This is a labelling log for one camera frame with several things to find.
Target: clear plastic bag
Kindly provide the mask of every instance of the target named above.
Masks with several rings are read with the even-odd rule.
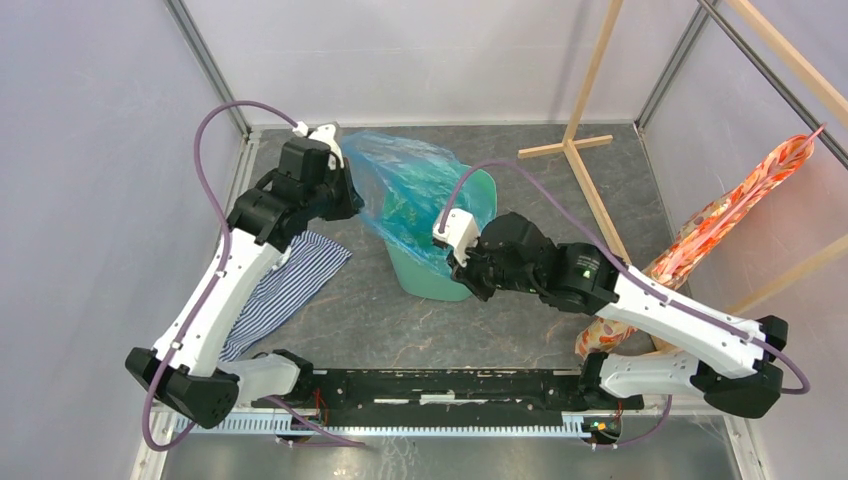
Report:
[[[442,147],[370,131],[342,138],[341,147],[350,160],[356,191],[365,201],[359,217],[387,243],[449,277],[447,252],[433,245],[432,229],[468,167]],[[482,229],[495,217],[496,203],[491,177],[475,172],[456,207],[471,212]]]

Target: blue and white striped fabric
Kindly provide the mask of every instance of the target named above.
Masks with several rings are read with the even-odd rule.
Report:
[[[292,240],[289,260],[253,289],[218,357],[232,361],[286,323],[350,258],[350,252],[317,233]]]

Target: green bucket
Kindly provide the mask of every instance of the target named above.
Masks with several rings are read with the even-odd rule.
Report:
[[[498,194],[495,180],[492,179],[491,175],[483,170],[477,170],[468,177],[466,184],[468,183],[476,183],[481,190],[489,195],[492,205],[497,205]],[[389,202],[392,201],[392,197],[387,197],[384,205],[391,205]],[[386,242],[386,248],[389,251],[389,258],[392,260],[392,266],[401,288],[410,295],[443,302],[459,302],[471,296],[471,292],[464,285],[434,273],[424,265],[419,264],[404,250],[389,242]]]

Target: white cable clip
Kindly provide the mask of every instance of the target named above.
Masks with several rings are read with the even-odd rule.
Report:
[[[294,132],[297,137],[305,137],[307,133],[309,133],[309,126],[303,122],[297,122],[297,126],[292,128],[292,132]]]

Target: wooden drying rack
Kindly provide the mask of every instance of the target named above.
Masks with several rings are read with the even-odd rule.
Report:
[[[609,213],[607,212],[604,202],[598,195],[598,190],[583,164],[583,159],[580,157],[580,150],[584,148],[598,147],[607,145],[612,142],[612,135],[603,135],[599,137],[591,137],[575,140],[577,127],[583,116],[583,110],[589,101],[589,95],[592,92],[592,86],[595,83],[595,77],[598,74],[601,61],[604,57],[610,37],[612,36],[615,22],[618,19],[618,14],[621,11],[621,6],[624,0],[610,0],[607,8],[604,22],[601,25],[601,31],[598,36],[598,41],[595,44],[595,49],[592,52],[592,58],[589,61],[589,69],[586,72],[586,78],[580,87],[580,92],[577,95],[577,101],[571,117],[568,120],[568,125],[565,129],[565,134],[562,141],[551,145],[543,145],[539,147],[525,148],[518,151],[519,159],[527,159],[542,155],[563,153],[568,160],[568,164],[574,171],[577,182],[580,184],[580,189],[589,203],[589,208],[595,220],[598,222],[604,240],[607,242],[610,250],[631,263],[630,256],[618,235]],[[848,128],[848,100],[845,99],[824,76],[816,70],[807,59],[801,55],[798,50],[786,40],[783,35],[771,24],[765,17],[748,1],[748,0],[727,0],[727,3],[739,14],[742,19],[751,26],[751,28],[759,35],[765,43],[771,48],[777,56],[789,66],[789,68],[797,75],[807,88],[812,91],[816,97],[827,107],[827,109],[839,120],[839,122]],[[728,313],[739,315],[746,310],[753,308],[756,305],[764,302],[768,298],[782,291],[786,287],[795,282],[807,277],[819,268],[836,260],[848,253],[848,234],[842,236],[835,242],[820,250],[818,253],[810,256],[800,262],[795,267],[784,272],[771,282],[754,291],[735,305],[726,308]],[[675,347],[668,342],[651,337],[657,350],[667,352],[674,350]]]

